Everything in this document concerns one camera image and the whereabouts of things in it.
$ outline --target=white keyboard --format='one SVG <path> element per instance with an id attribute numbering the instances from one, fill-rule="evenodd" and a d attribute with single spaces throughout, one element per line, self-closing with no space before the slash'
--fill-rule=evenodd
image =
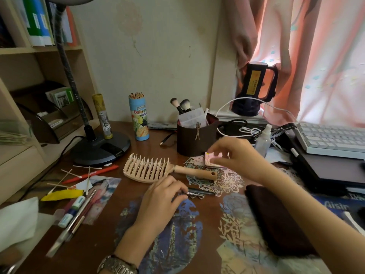
<path id="1" fill-rule="evenodd" d="M 365 129 L 297 123 L 294 129 L 308 154 L 365 159 Z"/>

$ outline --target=black cable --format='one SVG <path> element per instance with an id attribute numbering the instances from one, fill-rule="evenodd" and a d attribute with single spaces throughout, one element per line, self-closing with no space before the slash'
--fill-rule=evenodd
<path id="1" fill-rule="evenodd" d="M 83 137 L 82 135 L 77 135 L 75 136 L 74 138 L 71 139 L 71 141 L 66 145 L 66 147 L 63 149 L 63 151 L 61 152 L 61 155 L 60 157 L 58 158 L 58 160 L 56 161 L 56 163 L 54 165 L 52 165 L 38 180 L 36 180 L 33 184 L 30 185 L 30 187 L 27 188 L 27 190 L 25 190 L 24 194 L 22 195 L 22 197 L 19 198 L 18 202 L 20 202 L 21 200 L 24 199 L 25 196 L 27 196 L 27 194 L 32 190 L 32 188 L 37 184 L 39 183 L 54 167 L 56 167 L 61 159 L 62 159 L 62 156 L 64 155 L 66 149 L 68 148 L 68 146 L 70 146 L 70 144 L 74 141 L 75 138 L 85 138 Z"/>

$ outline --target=wristwatch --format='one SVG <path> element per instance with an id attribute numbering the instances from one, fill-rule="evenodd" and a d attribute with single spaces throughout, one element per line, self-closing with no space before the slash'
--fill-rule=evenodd
<path id="1" fill-rule="evenodd" d="M 134 264 L 127 263 L 115 255 L 105 257 L 98 267 L 98 273 L 103 269 L 113 274 L 138 274 L 139 271 Z"/>

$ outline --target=spray bottle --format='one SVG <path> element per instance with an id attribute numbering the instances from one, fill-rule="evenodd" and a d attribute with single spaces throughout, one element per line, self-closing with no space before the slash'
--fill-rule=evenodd
<path id="1" fill-rule="evenodd" d="M 266 154 L 271 145 L 271 125 L 267 124 L 262 134 L 257 138 L 255 149 L 260 153 L 263 157 L 266 157 Z"/>

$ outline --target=pink curtain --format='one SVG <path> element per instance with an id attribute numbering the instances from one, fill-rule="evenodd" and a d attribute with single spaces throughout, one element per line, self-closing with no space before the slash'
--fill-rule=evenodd
<path id="1" fill-rule="evenodd" d="M 224 1 L 242 73 L 249 61 L 279 69 L 271 105 L 298 121 L 365 127 L 365 0 Z M 272 124 L 290 121 L 263 109 Z"/>

